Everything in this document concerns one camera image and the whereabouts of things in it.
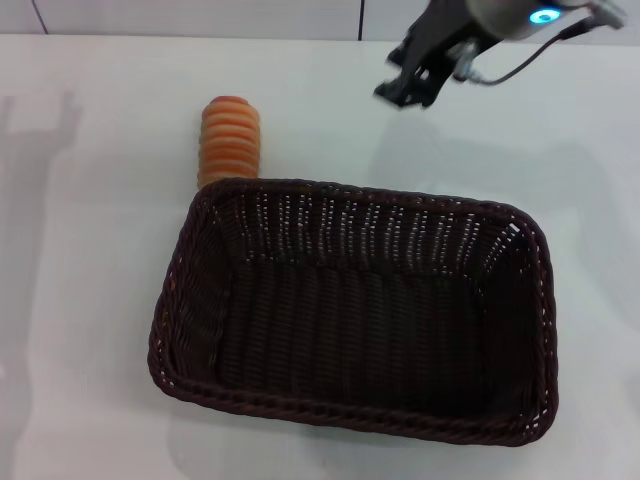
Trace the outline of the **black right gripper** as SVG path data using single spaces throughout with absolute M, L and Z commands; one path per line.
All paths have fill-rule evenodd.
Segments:
M 431 107 L 453 72 L 449 50 L 480 32 L 465 0 L 430 1 L 389 55 L 399 75 L 379 84 L 374 94 L 394 106 Z

